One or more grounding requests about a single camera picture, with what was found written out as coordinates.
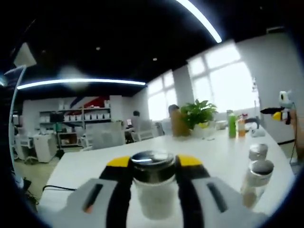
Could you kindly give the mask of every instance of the metal jar lid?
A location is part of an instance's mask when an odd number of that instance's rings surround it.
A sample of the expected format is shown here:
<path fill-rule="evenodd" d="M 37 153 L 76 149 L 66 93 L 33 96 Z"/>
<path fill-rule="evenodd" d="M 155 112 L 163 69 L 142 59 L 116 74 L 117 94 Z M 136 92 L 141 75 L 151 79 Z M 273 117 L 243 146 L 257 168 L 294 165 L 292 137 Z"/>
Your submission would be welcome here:
<path fill-rule="evenodd" d="M 249 149 L 249 159 L 252 161 L 265 160 L 268 152 L 266 144 L 253 144 Z"/>
<path fill-rule="evenodd" d="M 143 151 L 131 157 L 133 177 L 145 183 L 161 183 L 175 174 L 175 156 L 160 151 Z"/>
<path fill-rule="evenodd" d="M 269 160 L 258 160 L 250 164 L 247 172 L 247 182 L 251 187 L 267 185 L 272 176 L 274 164 Z"/>

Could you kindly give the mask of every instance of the led light strip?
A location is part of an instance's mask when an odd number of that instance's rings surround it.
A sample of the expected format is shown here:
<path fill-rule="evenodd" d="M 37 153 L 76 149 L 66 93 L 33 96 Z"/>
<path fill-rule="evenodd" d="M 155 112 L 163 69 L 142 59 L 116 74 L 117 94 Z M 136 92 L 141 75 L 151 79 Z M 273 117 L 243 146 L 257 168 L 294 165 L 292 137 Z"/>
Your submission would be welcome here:
<path fill-rule="evenodd" d="M 49 84 L 58 84 L 58 83 L 78 83 L 78 82 L 104 82 L 104 83 L 120 83 L 120 84 L 131 84 L 131 85 L 145 85 L 144 82 L 135 82 L 127 80 L 114 80 L 114 79 L 99 79 L 99 78 L 75 78 L 75 79 L 58 79 L 58 80 L 49 80 L 34 82 L 24 85 L 19 85 L 17 89 L 25 89 L 34 86 L 49 85 Z"/>
<path fill-rule="evenodd" d="M 176 0 L 183 7 L 189 10 L 208 30 L 211 36 L 215 39 L 217 43 L 222 42 L 222 38 L 219 36 L 218 32 L 213 28 L 208 19 L 188 0 Z"/>

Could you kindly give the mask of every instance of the cable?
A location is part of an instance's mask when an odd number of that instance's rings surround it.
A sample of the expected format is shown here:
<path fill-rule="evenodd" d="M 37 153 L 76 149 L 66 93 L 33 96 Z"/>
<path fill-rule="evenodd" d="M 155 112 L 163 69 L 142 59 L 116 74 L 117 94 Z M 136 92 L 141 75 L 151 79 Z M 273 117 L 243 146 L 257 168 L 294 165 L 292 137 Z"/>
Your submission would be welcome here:
<path fill-rule="evenodd" d="M 46 186 L 43 187 L 42 191 L 44 191 L 44 189 L 46 189 L 47 187 L 52 187 L 52 188 L 56 188 L 56 189 L 63 189 L 63 190 L 67 190 L 67 191 L 76 191 L 76 189 L 60 187 L 60 186 L 56 186 L 56 185 L 46 185 Z"/>
<path fill-rule="evenodd" d="M 291 160 L 293 159 L 293 155 L 294 155 L 294 152 L 295 152 L 295 142 L 296 142 L 296 137 L 297 137 L 297 133 L 298 133 L 298 116 L 296 115 L 296 106 L 295 106 L 295 103 L 294 104 L 294 111 L 295 111 L 295 137 L 294 137 L 294 146 L 293 146 L 293 151 L 291 153 L 291 158 L 290 158 L 290 161 L 289 161 L 289 164 L 291 164 Z"/>
<path fill-rule="evenodd" d="M 36 198 L 29 190 L 27 190 L 27 192 L 25 193 L 25 195 L 26 195 L 26 198 L 27 198 L 30 202 L 34 203 L 35 205 L 38 205 L 38 204 L 39 204 L 38 198 Z"/>

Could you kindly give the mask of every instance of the small bottle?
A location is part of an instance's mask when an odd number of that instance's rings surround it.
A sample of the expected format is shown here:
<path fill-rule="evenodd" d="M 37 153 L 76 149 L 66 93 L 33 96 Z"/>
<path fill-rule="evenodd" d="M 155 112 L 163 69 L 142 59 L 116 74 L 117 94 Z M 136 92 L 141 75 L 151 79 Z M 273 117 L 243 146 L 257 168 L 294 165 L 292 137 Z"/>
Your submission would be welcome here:
<path fill-rule="evenodd" d="M 236 119 L 237 118 L 234 115 L 234 113 L 229 114 L 228 116 L 229 138 L 235 138 L 237 136 Z"/>
<path fill-rule="evenodd" d="M 245 130 L 245 119 L 243 118 L 243 115 L 239 116 L 239 119 L 237 121 L 237 129 L 238 129 L 238 136 L 239 137 L 245 137 L 246 130 Z"/>

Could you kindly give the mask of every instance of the orange bottle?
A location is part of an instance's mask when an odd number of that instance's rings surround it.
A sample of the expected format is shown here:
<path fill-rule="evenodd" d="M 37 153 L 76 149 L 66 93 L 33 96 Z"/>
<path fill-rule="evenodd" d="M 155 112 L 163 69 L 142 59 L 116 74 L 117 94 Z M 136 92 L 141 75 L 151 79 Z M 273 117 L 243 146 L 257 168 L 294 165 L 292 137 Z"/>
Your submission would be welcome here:
<path fill-rule="evenodd" d="M 238 128 L 238 136 L 239 137 L 245 137 L 246 130 L 245 130 L 245 119 L 243 118 L 243 115 L 239 116 L 239 119 L 237 121 L 237 128 Z"/>

